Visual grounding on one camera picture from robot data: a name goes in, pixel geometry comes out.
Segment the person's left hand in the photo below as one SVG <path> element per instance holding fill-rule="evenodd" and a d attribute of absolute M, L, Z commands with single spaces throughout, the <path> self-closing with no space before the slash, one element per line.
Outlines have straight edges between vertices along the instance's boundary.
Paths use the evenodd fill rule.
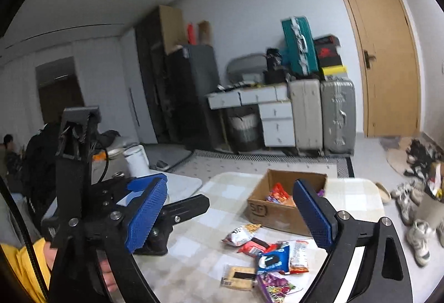
<path fill-rule="evenodd" d="M 57 249 L 51 248 L 51 244 L 49 242 L 46 242 L 44 244 L 43 252 L 44 252 L 45 261 L 47 263 L 47 267 L 49 268 L 50 271 L 52 271 L 55 263 Z M 117 284 L 114 279 L 113 273 L 111 271 L 111 266 L 109 265 L 109 262 L 106 259 L 100 262 L 100 268 L 102 271 L 103 279 L 108 288 L 108 291 L 109 292 L 117 291 Z"/>

